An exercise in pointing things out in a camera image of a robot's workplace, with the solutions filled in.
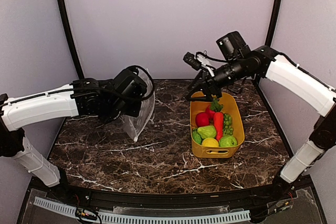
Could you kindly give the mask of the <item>black front rail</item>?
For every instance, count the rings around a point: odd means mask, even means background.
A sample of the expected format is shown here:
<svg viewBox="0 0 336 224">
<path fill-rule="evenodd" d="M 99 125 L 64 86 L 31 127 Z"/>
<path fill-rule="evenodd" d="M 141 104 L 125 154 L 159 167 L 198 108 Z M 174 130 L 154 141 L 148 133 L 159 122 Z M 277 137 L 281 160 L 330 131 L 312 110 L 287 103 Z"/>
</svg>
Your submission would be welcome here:
<svg viewBox="0 0 336 224">
<path fill-rule="evenodd" d="M 231 209 L 256 208 L 275 201 L 268 195 L 270 188 L 271 185 L 266 185 L 215 193 L 136 194 L 69 186 L 74 203 L 78 202 L 80 206 L 96 209 L 113 207 L 182 209 L 216 206 L 229 206 Z"/>
</svg>

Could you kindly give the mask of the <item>green toy cucumber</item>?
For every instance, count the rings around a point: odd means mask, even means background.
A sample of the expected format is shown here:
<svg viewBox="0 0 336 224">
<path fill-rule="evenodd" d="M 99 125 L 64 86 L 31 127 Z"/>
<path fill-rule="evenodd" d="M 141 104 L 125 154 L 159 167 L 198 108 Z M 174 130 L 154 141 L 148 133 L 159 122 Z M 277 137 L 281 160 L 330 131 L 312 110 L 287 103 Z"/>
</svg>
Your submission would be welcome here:
<svg viewBox="0 0 336 224">
<path fill-rule="evenodd" d="M 194 129 L 194 130 L 192 131 L 192 138 L 193 138 L 193 140 L 194 140 L 195 143 L 197 143 L 197 144 L 199 144 L 199 145 L 202 144 L 203 139 L 202 139 L 202 137 L 200 136 L 200 134 L 198 133 L 197 129 Z"/>
</svg>

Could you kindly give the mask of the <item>small right wrist webcam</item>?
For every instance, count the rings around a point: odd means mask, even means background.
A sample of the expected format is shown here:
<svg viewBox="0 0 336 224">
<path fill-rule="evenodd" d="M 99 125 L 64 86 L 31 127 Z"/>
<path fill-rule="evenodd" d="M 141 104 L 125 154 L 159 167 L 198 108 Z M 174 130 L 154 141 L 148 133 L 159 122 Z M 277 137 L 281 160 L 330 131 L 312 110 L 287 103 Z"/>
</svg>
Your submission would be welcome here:
<svg viewBox="0 0 336 224">
<path fill-rule="evenodd" d="M 183 61 L 197 71 L 208 71 L 209 73 L 213 74 L 213 70 L 215 70 L 215 67 L 213 67 L 210 61 L 202 54 L 194 55 L 190 52 L 187 52 L 183 57 Z"/>
</svg>

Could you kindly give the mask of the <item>red toy apple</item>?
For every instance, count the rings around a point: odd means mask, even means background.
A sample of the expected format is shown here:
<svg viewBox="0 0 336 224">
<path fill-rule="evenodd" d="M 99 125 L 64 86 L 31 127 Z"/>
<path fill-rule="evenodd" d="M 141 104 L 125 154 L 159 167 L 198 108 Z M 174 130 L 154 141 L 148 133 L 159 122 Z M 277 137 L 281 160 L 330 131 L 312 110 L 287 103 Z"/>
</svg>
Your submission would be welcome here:
<svg viewBox="0 0 336 224">
<path fill-rule="evenodd" d="M 206 112 L 200 112 L 195 117 L 195 123 L 197 127 L 209 126 L 209 116 Z"/>
</svg>

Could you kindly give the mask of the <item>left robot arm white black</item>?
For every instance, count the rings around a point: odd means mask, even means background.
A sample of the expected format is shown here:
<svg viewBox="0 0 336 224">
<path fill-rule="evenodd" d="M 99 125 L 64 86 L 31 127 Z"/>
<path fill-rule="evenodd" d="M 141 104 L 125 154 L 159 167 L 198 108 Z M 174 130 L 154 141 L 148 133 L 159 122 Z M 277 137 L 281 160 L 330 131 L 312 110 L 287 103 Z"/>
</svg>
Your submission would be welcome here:
<svg viewBox="0 0 336 224">
<path fill-rule="evenodd" d="M 138 116 L 147 85 L 139 78 L 117 80 L 85 78 L 54 90 L 9 98 L 1 95 L 1 156 L 11 157 L 38 177 L 63 201 L 74 197 L 66 174 L 37 151 L 24 127 L 55 118 L 97 116 L 104 123 L 126 114 Z"/>
</svg>

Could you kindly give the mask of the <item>black right frame post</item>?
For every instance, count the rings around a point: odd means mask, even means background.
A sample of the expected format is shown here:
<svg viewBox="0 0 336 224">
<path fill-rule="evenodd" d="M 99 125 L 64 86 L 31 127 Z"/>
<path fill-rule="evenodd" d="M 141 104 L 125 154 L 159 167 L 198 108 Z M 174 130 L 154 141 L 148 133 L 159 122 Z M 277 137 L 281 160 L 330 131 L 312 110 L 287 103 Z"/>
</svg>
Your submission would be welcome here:
<svg viewBox="0 0 336 224">
<path fill-rule="evenodd" d="M 273 6 L 272 6 L 271 17 L 269 21 L 269 26 L 267 30 L 266 40 L 265 40 L 265 45 L 269 47 L 271 46 L 273 38 L 274 38 L 278 16 L 280 12 L 280 5 L 281 5 L 281 0 L 274 0 Z"/>
</svg>

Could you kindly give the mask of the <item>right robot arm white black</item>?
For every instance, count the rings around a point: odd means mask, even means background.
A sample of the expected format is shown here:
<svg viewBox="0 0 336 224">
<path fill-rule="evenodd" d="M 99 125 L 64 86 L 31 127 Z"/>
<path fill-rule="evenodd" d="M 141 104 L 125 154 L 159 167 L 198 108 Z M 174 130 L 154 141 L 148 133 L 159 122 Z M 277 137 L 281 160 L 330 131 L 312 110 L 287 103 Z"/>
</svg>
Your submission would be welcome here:
<svg viewBox="0 0 336 224">
<path fill-rule="evenodd" d="M 288 56 L 268 46 L 253 51 L 235 49 L 233 53 L 233 60 L 211 70 L 201 83 L 193 86 L 187 100 L 212 101 L 213 97 L 221 97 L 222 87 L 245 77 L 258 76 L 287 88 L 320 115 L 308 140 L 284 165 L 276 182 L 268 187 L 269 197 L 278 200 L 287 193 L 288 184 L 335 146 L 335 89 L 321 83 Z"/>
</svg>

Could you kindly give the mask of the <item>yellow toy lemon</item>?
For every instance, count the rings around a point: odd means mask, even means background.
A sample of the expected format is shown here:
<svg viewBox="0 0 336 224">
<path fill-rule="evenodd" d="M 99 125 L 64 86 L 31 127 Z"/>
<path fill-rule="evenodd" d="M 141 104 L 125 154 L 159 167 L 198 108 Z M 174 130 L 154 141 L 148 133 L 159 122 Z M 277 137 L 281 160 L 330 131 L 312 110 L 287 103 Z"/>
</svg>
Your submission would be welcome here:
<svg viewBox="0 0 336 224">
<path fill-rule="evenodd" d="M 219 142 L 215 138 L 208 137 L 208 138 L 205 138 L 202 141 L 202 146 L 205 146 L 205 147 L 219 147 Z"/>
</svg>

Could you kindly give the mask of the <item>black frame post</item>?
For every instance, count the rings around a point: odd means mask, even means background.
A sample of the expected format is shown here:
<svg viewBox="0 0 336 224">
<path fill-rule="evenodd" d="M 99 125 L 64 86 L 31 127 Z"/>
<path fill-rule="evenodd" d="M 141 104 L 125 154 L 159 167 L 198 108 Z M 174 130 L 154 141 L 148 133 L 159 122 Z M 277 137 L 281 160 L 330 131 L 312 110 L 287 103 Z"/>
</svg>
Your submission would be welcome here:
<svg viewBox="0 0 336 224">
<path fill-rule="evenodd" d="M 84 72 L 83 72 L 83 69 L 82 69 L 82 66 L 81 66 L 81 63 L 80 63 L 80 59 L 79 59 L 79 56 L 78 56 L 78 53 L 77 53 L 74 37 L 73 37 L 72 31 L 71 31 L 69 17 L 68 17 L 68 13 L 67 13 L 66 2 L 65 2 L 65 0 L 57 0 L 57 4 L 58 4 L 58 9 L 59 9 L 60 18 L 61 18 L 62 26 L 63 26 L 63 29 L 64 29 L 66 41 L 67 41 L 67 44 L 68 44 L 68 48 L 69 48 L 69 52 L 70 52 L 70 55 L 71 55 L 73 65 L 75 67 L 76 74 L 77 74 L 79 79 L 83 79 L 85 77 L 85 75 L 84 75 Z"/>
<path fill-rule="evenodd" d="M 278 16 L 280 12 L 280 5 L 281 5 L 281 0 L 274 0 L 273 6 L 272 6 L 271 17 L 269 21 L 269 26 L 267 30 L 266 40 L 265 40 L 265 45 L 269 47 L 271 46 L 273 38 L 274 38 Z"/>
</svg>

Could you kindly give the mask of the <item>black left frame post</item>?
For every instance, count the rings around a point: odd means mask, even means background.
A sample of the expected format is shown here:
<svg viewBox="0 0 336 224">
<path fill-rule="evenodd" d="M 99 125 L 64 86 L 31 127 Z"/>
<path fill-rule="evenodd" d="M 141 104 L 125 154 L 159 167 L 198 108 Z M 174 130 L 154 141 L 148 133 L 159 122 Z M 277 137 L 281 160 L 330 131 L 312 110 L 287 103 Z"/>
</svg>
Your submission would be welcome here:
<svg viewBox="0 0 336 224">
<path fill-rule="evenodd" d="M 84 75 L 84 72 L 83 72 L 83 69 L 82 69 L 82 66 L 81 66 L 81 63 L 80 63 L 80 59 L 79 59 L 79 56 L 78 56 L 78 53 L 77 53 L 74 37 L 73 37 L 72 31 L 71 31 L 69 17 L 68 17 L 68 13 L 67 13 L 66 2 L 65 2 L 65 0 L 57 0 L 57 4 L 58 4 L 58 9 L 59 9 L 60 18 L 61 18 L 62 26 L 63 26 L 63 29 L 64 29 L 66 41 L 67 41 L 67 44 L 68 44 L 68 48 L 69 48 L 69 52 L 70 52 L 70 55 L 71 55 L 73 65 L 75 67 L 76 74 L 77 74 L 79 79 L 83 79 L 85 77 L 85 75 Z"/>
</svg>

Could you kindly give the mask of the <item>orange toy carrot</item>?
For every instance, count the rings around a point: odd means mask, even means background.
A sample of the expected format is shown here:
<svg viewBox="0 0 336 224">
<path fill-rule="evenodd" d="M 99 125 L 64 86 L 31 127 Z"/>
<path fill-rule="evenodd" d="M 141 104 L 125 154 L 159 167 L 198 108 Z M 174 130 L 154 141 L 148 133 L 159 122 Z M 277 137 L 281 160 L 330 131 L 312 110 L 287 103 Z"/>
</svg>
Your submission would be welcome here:
<svg viewBox="0 0 336 224">
<path fill-rule="evenodd" d="M 216 129 L 217 135 L 216 139 L 219 141 L 223 136 L 223 121 L 224 115 L 222 112 L 216 112 L 213 117 L 214 127 Z"/>
</svg>

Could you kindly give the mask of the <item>clear dotted zip top bag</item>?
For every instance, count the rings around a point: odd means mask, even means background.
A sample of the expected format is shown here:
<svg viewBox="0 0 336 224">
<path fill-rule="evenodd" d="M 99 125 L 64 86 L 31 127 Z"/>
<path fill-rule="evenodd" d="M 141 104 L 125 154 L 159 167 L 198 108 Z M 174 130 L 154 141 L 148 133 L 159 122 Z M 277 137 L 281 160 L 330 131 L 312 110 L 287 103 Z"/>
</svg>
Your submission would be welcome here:
<svg viewBox="0 0 336 224">
<path fill-rule="evenodd" d="M 144 96 L 146 97 L 150 94 L 148 99 L 141 102 L 139 115 L 137 117 L 128 115 L 123 115 L 121 117 L 123 121 L 123 130 L 136 143 L 154 112 L 155 85 L 152 77 L 148 73 L 148 69 L 141 70 L 137 66 L 132 66 L 131 70 L 138 72 L 139 77 L 147 84 L 147 92 Z"/>
</svg>

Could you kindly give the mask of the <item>yellow plastic basket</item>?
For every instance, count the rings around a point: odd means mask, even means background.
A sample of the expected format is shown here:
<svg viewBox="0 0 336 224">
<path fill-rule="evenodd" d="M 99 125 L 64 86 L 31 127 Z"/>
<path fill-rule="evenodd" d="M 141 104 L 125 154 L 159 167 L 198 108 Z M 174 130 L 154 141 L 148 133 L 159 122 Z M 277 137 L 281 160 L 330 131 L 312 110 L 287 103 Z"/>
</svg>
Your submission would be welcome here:
<svg viewBox="0 0 336 224">
<path fill-rule="evenodd" d="M 190 103 L 192 152 L 199 158 L 230 158 L 245 133 L 235 99 L 228 93 L 213 102 Z"/>
</svg>

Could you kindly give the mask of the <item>green toy guava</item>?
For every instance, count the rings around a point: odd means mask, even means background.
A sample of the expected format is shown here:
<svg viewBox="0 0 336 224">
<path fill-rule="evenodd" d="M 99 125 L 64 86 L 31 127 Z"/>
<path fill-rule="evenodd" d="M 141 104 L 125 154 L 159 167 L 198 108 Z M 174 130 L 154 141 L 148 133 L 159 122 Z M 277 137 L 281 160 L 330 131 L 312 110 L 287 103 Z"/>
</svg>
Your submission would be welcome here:
<svg viewBox="0 0 336 224">
<path fill-rule="evenodd" d="M 225 135 L 219 140 L 220 147 L 233 147 L 237 145 L 238 145 L 238 142 L 236 138 L 232 135 Z"/>
</svg>

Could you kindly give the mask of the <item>green toy chayote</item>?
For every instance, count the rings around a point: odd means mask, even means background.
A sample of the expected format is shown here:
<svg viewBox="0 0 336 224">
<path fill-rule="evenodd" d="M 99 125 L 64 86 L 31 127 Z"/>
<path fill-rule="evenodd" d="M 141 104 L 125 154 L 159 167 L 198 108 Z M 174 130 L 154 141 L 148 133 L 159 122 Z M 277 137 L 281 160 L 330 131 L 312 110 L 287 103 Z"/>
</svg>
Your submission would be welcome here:
<svg viewBox="0 0 336 224">
<path fill-rule="evenodd" d="M 202 139 L 215 138 L 217 135 L 216 129 L 213 125 L 199 127 L 197 132 Z"/>
</svg>

